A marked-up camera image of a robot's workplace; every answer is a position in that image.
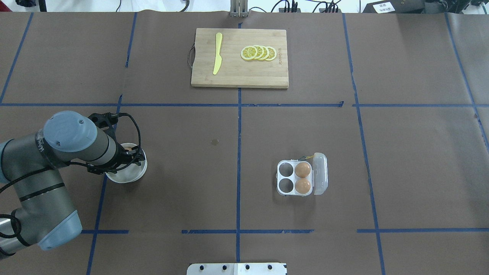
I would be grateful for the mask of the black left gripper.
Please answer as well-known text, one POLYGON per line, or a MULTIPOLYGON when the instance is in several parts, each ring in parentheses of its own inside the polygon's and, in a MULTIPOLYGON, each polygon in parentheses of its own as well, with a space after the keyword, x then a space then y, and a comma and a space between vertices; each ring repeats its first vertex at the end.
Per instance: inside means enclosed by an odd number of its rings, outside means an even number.
POLYGON ((128 147, 117 151, 115 158, 110 160, 108 164, 94 165, 87 164, 87 172, 101 175, 103 173, 114 173, 129 168, 131 165, 137 167, 142 166, 142 162, 146 160, 145 153, 140 147, 128 147))

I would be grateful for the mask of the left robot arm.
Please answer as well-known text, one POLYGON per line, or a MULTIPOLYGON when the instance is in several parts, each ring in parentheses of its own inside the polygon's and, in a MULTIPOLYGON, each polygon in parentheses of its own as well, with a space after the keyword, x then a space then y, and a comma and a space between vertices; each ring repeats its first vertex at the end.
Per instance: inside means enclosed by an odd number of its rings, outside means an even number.
POLYGON ((78 237, 83 227, 60 169, 77 165, 87 172, 128 174, 147 168, 141 138, 134 146, 117 141, 113 126, 128 113, 61 111, 37 132, 1 144, 1 191, 14 187, 21 206, 1 215, 1 259, 38 245, 48 251, 78 237))

